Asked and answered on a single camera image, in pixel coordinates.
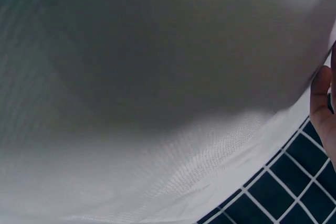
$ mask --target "dark blue tile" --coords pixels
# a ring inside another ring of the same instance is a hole
[[[335,207],[334,203],[315,183],[309,187],[301,201],[318,223],[322,223]]]
[[[213,215],[215,215],[216,213],[219,212],[218,208],[215,208],[214,210],[212,210],[210,213],[208,213],[206,216],[204,216],[202,219],[200,219],[197,223],[198,224],[203,224],[204,222],[206,222],[208,219],[210,219],[210,217],[212,217]]]
[[[319,145],[322,146],[321,138],[319,137],[319,134],[317,134],[311,122],[307,123],[307,125],[303,128],[303,131],[310,135]]]
[[[306,212],[300,207],[300,205],[296,204],[292,210],[289,211],[288,214],[282,219],[280,224],[311,224],[314,223],[310,217],[306,214]]]
[[[318,176],[317,181],[336,199],[336,173],[331,162]]]
[[[299,134],[289,146],[287,153],[299,162],[312,176],[319,171],[327,160],[327,156],[302,134]]]
[[[272,224],[272,221],[245,194],[225,212],[237,224]]]
[[[310,178],[285,155],[280,157],[270,169],[296,196],[300,195],[310,181]]]
[[[235,191],[230,197],[228,197],[226,199],[226,201],[224,201],[222,204],[220,204],[219,208],[223,208],[226,206],[226,204],[228,204],[231,200],[233,200],[239,193],[241,192],[241,190],[237,190]]]
[[[295,131],[293,133],[293,135],[289,138],[289,140],[283,145],[283,147],[281,147],[281,149],[285,148],[288,145],[288,142],[291,141],[291,139],[295,136],[295,134],[297,133],[297,131]]]
[[[274,158],[276,158],[278,155],[280,155],[281,151],[278,151],[267,163],[266,163],[266,166],[269,165],[273,160]]]
[[[220,214],[210,221],[210,224],[232,224],[232,222],[224,214]]]
[[[336,223],[336,214],[333,214],[331,218],[327,221],[327,224],[335,224]]]
[[[269,173],[265,173],[248,191],[276,219],[294,202],[294,199]]]
[[[246,182],[243,186],[247,187],[263,170],[264,169],[260,169],[259,171],[257,171],[255,175],[253,175],[252,178],[250,178],[248,182]]]

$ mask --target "white fabric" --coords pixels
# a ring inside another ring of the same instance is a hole
[[[307,116],[336,39],[335,0],[2,1],[1,223],[197,221]]]

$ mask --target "hand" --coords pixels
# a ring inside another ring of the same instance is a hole
[[[310,120],[319,134],[323,148],[336,168],[336,114],[328,109],[328,90],[331,85],[331,104],[336,102],[336,46],[333,46],[331,68],[323,66],[311,83]]]

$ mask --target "finger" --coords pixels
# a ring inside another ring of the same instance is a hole
[[[331,69],[323,66],[313,79],[310,88],[310,120],[321,138],[329,131],[326,122],[332,116],[328,109],[327,97],[331,77]]]

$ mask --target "tiled floor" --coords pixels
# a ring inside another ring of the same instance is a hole
[[[307,118],[271,161],[197,223],[336,223],[336,173],[325,154]]]

